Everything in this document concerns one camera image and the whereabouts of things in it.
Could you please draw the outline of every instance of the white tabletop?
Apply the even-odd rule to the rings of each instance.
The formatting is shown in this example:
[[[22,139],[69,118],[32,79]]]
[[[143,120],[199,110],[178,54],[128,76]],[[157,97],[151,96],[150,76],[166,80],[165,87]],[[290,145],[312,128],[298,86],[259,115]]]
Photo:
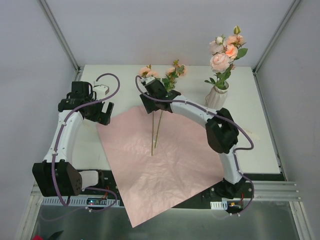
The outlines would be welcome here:
[[[113,73],[120,79],[118,94],[110,99],[114,103],[111,116],[117,116],[132,107],[142,105],[140,93],[136,89],[135,76],[142,65],[86,65],[81,81],[93,83],[104,73]],[[154,65],[152,70],[164,77],[170,66]],[[175,90],[188,99],[204,105],[205,97],[211,85],[205,83],[213,76],[209,66],[187,66],[187,74],[177,79]],[[99,82],[109,86],[110,93],[117,87],[112,76],[105,76]],[[228,80],[230,85],[227,99],[223,105],[231,113],[233,120],[240,125],[254,142],[251,151],[238,151],[240,167],[245,173],[279,174],[276,154],[268,131],[263,108],[258,95],[256,83],[250,67],[236,67]],[[79,129],[74,144],[72,164],[76,169],[109,170],[110,166],[102,147],[96,123],[85,120]],[[250,144],[240,133],[238,147],[249,147]]]

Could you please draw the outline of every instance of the peach rose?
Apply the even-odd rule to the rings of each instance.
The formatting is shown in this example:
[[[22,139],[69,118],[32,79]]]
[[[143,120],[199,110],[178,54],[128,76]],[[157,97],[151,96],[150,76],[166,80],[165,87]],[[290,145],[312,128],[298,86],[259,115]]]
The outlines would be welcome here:
[[[246,43],[245,38],[238,34],[238,44],[243,45],[245,43]]]
[[[241,36],[239,34],[238,35],[234,34],[234,35],[229,36],[226,40],[226,44],[230,45],[232,43],[243,45],[246,43],[246,41],[243,36]]]
[[[225,53],[218,53],[210,60],[210,65],[215,73],[223,73],[230,66],[230,57]]]
[[[229,44],[226,46],[225,54],[227,54],[229,58],[235,59],[238,54],[238,48],[232,44]]]
[[[216,41],[212,41],[209,43],[209,51],[211,54],[216,54],[216,53],[222,53],[224,50],[224,46],[221,44],[221,45],[218,45],[216,43]]]
[[[145,67],[140,69],[139,75],[142,76],[143,74],[148,73],[150,71],[151,71],[151,69],[145,66]]]
[[[184,68],[183,68],[183,73],[181,73],[180,74],[180,76],[185,76],[186,74],[187,74],[187,72],[188,72],[188,69],[187,69],[187,67],[186,67],[186,65],[184,65],[184,64],[182,64],[181,66],[184,66]]]
[[[169,74],[173,73],[175,70],[176,70],[176,68],[175,68],[174,66],[173,66],[173,67],[170,67],[170,68],[165,72],[165,74],[166,74],[166,75],[169,75]]]
[[[149,78],[149,77],[159,77],[159,73],[157,73],[156,71],[149,71],[147,74],[146,74],[146,77]]]

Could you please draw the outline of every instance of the pink cloth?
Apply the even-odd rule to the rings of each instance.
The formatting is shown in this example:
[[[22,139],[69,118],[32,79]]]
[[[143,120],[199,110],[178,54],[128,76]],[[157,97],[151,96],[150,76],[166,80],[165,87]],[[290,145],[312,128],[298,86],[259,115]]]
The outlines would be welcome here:
[[[154,113],[154,140],[161,111]],[[113,117],[97,130],[132,227],[218,183],[219,155],[206,130],[184,116],[163,112],[151,156],[152,114],[143,106]]]

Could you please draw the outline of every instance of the white wall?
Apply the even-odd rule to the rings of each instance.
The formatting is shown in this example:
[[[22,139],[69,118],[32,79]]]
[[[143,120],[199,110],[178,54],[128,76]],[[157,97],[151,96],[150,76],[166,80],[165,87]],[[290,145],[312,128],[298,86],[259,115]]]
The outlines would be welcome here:
[[[284,171],[320,239],[320,1],[305,0],[258,73]]]
[[[0,2],[0,239],[13,240],[75,71],[36,0]]]
[[[48,0],[81,66],[209,65],[209,42],[242,27],[255,67],[293,0]]]

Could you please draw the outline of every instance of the flower vase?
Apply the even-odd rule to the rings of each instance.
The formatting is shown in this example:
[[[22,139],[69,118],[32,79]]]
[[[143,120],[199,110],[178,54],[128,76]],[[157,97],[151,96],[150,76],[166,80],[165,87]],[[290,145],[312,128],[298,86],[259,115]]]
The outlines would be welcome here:
[[[228,96],[229,84],[225,81],[225,90],[221,90],[216,86],[211,88],[210,93],[205,97],[205,106],[210,109],[220,110]]]

